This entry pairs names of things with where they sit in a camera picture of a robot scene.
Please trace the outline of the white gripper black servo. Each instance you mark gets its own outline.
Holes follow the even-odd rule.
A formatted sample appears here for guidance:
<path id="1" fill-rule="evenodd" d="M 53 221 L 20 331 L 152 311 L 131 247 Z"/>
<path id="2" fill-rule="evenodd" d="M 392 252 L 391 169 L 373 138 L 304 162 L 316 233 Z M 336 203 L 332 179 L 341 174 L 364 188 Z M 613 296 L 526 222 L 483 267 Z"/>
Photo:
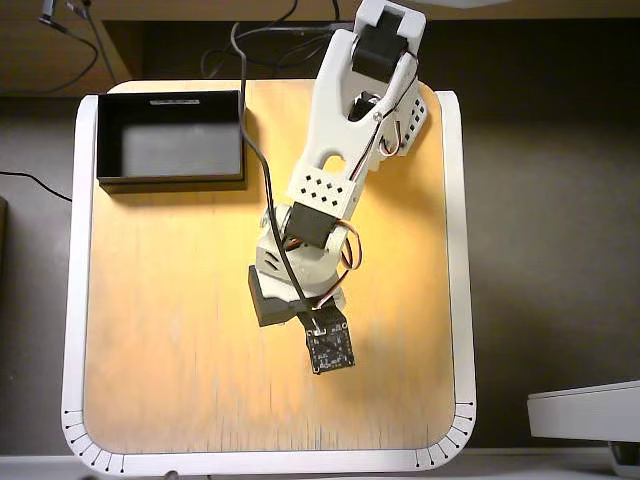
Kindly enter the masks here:
<path id="1" fill-rule="evenodd" d="M 345 239 L 344 234 L 331 234 L 324 248 L 304 244 L 287 253 L 309 301 L 317 302 L 338 280 L 338 263 Z M 256 261 L 249 267 L 248 282 L 261 327 L 285 323 L 304 310 L 271 234 L 264 234 L 259 239 Z"/>

